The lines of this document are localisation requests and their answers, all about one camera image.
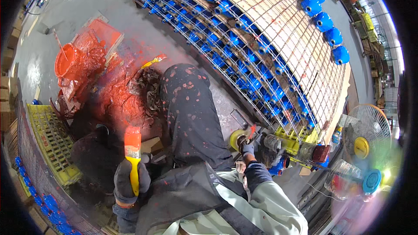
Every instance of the wrist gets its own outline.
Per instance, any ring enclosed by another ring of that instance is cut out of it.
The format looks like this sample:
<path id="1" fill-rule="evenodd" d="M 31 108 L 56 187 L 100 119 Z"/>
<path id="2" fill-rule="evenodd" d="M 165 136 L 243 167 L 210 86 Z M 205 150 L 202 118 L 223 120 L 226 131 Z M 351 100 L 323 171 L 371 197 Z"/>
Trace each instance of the wrist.
<path id="1" fill-rule="evenodd" d="M 119 201 L 118 199 L 115 199 L 115 200 L 116 200 L 116 204 L 124 209 L 130 209 L 135 205 L 135 203 L 123 203 Z"/>

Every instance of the paintbrush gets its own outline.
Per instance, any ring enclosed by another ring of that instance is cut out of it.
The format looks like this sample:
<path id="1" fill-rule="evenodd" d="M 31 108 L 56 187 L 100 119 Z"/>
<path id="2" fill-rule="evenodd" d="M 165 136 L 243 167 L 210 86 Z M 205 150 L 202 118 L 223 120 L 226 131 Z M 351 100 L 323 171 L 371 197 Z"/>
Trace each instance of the paintbrush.
<path id="1" fill-rule="evenodd" d="M 141 128 L 128 126 L 125 130 L 125 158 L 131 162 L 129 175 L 133 193 L 139 194 L 138 164 L 141 161 Z"/>

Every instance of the yellow paintbrush handle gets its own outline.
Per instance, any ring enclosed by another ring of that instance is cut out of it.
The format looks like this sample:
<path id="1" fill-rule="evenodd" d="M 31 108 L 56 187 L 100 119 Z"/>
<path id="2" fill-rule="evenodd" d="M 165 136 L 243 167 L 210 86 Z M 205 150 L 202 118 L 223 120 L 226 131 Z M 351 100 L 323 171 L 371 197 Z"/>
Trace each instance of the yellow paintbrush handle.
<path id="1" fill-rule="evenodd" d="M 131 164 L 132 164 L 132 170 L 131 170 L 131 173 L 129 175 L 129 178 L 130 178 L 130 181 L 131 181 L 133 194 L 135 194 L 135 196 L 138 196 L 138 194 L 139 194 L 138 164 L 141 161 L 141 158 L 136 159 L 136 158 L 132 158 L 132 157 L 128 157 L 128 156 L 125 156 L 125 158 L 128 161 L 130 161 Z"/>

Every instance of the wooden board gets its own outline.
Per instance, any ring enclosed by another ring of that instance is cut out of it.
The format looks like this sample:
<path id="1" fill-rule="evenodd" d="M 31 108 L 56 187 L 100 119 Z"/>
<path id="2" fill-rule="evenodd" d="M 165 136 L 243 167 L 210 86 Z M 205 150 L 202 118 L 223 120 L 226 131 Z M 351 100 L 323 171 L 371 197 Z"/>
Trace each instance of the wooden board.
<path id="1" fill-rule="evenodd" d="M 230 1 L 279 51 L 308 98 L 319 130 L 326 130 L 340 100 L 347 65 L 332 61 L 331 47 L 300 9 L 300 0 Z"/>

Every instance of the electrical cable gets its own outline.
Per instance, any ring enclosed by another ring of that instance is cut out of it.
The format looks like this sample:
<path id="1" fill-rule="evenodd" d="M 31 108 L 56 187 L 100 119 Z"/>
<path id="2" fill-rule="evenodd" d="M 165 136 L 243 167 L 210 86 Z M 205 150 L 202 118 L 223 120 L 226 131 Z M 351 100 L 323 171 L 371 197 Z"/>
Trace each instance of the electrical cable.
<path id="1" fill-rule="evenodd" d="M 325 197 L 328 197 L 328 198 L 332 198 L 332 199 L 334 199 L 334 200 L 336 200 L 336 201 L 343 201 L 343 200 L 340 200 L 340 199 L 336 199 L 336 198 L 334 198 L 334 197 L 332 197 L 332 196 L 328 196 L 328 195 L 326 195 L 325 193 L 323 193 L 323 192 L 321 192 L 321 191 L 319 191 L 319 190 L 317 190 L 312 184 L 310 184 L 309 182 L 307 182 L 307 181 L 305 181 L 302 177 L 300 177 L 304 182 L 306 182 L 309 186 L 311 186 L 312 187 L 312 189 L 314 189 L 314 190 L 316 190 L 317 192 L 319 192 L 319 193 L 321 193 L 323 196 L 325 196 Z"/>

